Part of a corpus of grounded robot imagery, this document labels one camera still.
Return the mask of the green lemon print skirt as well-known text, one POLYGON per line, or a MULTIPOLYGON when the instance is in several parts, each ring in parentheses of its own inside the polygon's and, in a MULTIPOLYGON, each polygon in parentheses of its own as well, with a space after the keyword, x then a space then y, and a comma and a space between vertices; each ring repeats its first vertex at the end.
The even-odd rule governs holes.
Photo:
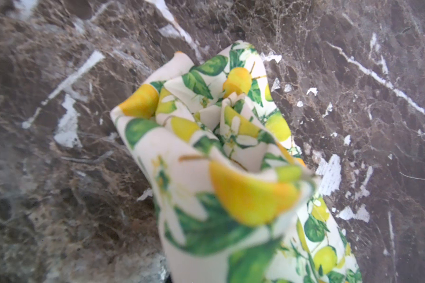
POLYGON ((170 283, 360 283, 253 45, 175 53, 110 117, 153 192, 170 283))

